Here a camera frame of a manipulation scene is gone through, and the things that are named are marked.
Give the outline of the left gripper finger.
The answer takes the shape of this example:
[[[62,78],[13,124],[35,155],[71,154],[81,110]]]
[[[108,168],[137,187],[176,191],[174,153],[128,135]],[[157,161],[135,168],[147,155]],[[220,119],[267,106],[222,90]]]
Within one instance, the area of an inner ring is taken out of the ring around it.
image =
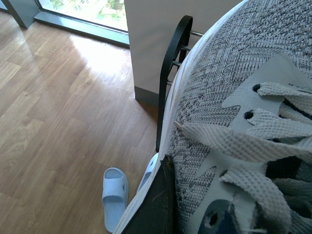
[[[122,231],[123,234],[175,233],[175,169],[173,160],[166,155],[143,203]]]

